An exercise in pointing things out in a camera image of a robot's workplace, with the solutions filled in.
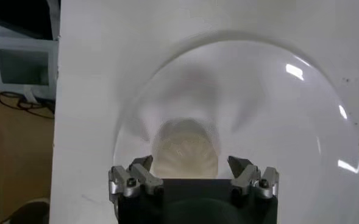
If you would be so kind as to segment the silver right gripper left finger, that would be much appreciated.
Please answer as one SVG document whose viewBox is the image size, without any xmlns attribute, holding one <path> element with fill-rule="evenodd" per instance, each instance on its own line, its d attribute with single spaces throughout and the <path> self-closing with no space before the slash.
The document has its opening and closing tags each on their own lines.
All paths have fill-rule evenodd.
<svg viewBox="0 0 359 224">
<path fill-rule="evenodd" d="M 114 203 L 120 197 L 139 197 L 142 189 L 147 195 L 163 195 L 163 180 L 149 172 L 152 162 L 153 157 L 149 155 L 134 159 L 127 169 L 113 166 L 108 171 L 109 200 Z"/>
</svg>

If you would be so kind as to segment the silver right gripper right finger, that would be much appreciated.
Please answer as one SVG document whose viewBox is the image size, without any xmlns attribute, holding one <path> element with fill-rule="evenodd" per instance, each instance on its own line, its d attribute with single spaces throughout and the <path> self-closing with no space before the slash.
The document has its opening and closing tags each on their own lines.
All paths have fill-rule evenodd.
<svg viewBox="0 0 359 224">
<path fill-rule="evenodd" d="M 274 167 L 267 167 L 261 172 L 248 159 L 229 156 L 227 161 L 234 176 L 230 183 L 241 196 L 253 193 L 265 200 L 278 197 L 279 173 Z"/>
</svg>

